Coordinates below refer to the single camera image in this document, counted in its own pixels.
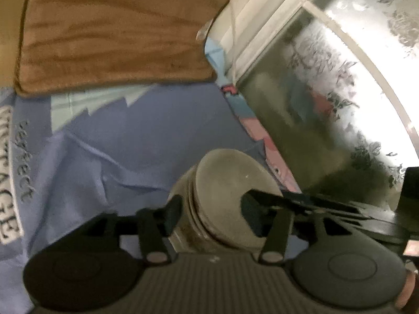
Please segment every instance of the blue fabric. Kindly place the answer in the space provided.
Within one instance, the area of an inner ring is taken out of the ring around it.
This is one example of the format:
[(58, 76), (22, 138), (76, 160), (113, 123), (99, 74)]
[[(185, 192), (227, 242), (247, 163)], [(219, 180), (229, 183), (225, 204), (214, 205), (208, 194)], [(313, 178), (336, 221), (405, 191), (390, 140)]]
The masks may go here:
[(248, 136), (210, 83), (156, 87), (130, 106), (122, 98), (83, 111), (54, 133), (49, 97), (10, 94), (2, 105), (14, 106), (11, 166), (24, 229), (22, 238), (0, 245), (2, 314), (31, 309), (21, 279), (31, 256), (101, 212), (162, 206), (208, 151), (238, 149), (266, 165), (263, 143)]

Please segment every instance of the round lid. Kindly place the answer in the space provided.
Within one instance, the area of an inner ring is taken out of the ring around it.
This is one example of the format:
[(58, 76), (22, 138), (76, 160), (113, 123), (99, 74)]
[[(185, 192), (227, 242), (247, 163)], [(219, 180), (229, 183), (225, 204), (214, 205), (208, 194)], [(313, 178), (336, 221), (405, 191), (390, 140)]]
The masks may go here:
[(281, 195), (261, 164), (237, 150), (213, 150), (198, 164), (194, 184), (196, 211), (214, 237), (241, 249), (263, 247), (265, 238), (255, 236), (240, 210), (242, 195), (251, 189)]

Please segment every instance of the white tag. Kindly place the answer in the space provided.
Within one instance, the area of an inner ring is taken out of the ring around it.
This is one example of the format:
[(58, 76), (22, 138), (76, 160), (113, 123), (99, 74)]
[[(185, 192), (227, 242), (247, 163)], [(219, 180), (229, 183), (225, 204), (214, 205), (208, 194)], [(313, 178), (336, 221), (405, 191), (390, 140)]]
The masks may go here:
[(7, 244), (23, 236), (16, 205), (10, 164), (10, 125), (12, 107), (0, 108), (0, 242)]

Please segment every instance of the brown cloth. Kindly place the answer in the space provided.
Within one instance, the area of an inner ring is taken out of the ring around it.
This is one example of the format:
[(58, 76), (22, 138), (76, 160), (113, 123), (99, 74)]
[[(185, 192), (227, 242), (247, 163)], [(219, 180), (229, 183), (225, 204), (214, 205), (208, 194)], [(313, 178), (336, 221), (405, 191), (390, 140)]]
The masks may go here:
[(228, 0), (26, 0), (15, 87), (36, 96), (213, 80), (198, 31)]

